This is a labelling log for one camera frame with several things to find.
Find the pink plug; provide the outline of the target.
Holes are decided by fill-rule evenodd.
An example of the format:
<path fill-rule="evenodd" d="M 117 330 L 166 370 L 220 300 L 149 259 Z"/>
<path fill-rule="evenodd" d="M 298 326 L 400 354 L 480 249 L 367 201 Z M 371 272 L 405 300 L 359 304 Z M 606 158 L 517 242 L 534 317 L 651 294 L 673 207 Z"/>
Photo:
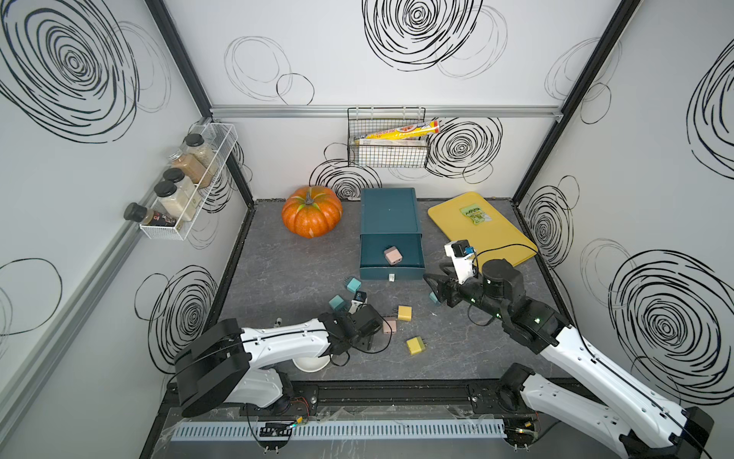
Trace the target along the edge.
<path fill-rule="evenodd" d="M 383 254 L 389 266 L 398 265 L 403 261 L 403 254 L 395 246 L 389 247 Z"/>
<path fill-rule="evenodd" d="M 390 319 L 385 319 L 383 322 L 382 331 L 386 335 L 394 334 L 397 331 L 397 319 L 393 319 L 393 317 L 390 317 Z"/>

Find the teal drawer cabinet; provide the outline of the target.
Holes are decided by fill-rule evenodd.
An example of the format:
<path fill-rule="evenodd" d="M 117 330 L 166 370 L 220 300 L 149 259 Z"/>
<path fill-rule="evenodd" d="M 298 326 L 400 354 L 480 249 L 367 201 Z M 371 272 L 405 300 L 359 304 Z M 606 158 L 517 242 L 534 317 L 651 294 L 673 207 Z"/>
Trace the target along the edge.
<path fill-rule="evenodd" d="M 389 266 L 383 252 L 395 246 L 403 261 Z M 425 274 L 422 227 L 415 189 L 366 189 L 361 193 L 361 254 L 363 280 L 413 281 Z"/>

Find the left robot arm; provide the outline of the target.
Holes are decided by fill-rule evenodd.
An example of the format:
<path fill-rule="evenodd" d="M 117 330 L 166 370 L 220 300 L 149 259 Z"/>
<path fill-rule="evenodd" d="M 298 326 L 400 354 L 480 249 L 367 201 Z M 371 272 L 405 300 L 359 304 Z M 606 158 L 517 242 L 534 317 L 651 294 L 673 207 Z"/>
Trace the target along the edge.
<path fill-rule="evenodd" d="M 290 403 L 285 361 L 331 359 L 358 350 L 382 332 L 385 317 L 364 304 L 353 313 L 332 311 L 299 324 L 275 328 L 241 327 L 225 319 L 206 330 L 174 358 L 174 380 L 183 417 L 220 405 L 273 409 Z"/>

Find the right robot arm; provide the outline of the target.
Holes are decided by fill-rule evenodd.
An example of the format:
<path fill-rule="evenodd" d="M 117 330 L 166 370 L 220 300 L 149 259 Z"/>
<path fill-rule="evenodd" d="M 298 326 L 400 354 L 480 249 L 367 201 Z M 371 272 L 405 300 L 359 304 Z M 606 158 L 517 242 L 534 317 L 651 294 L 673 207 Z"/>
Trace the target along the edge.
<path fill-rule="evenodd" d="M 703 458 L 713 419 L 655 392 L 593 348 L 552 306 L 527 296 L 523 275 L 506 260 L 481 269 L 467 259 L 425 275 L 438 302 L 461 302 L 500 319 L 515 342 L 550 361 L 594 394 L 590 400 L 514 363 L 499 396 L 512 409 L 522 403 L 594 438 L 622 458 Z"/>

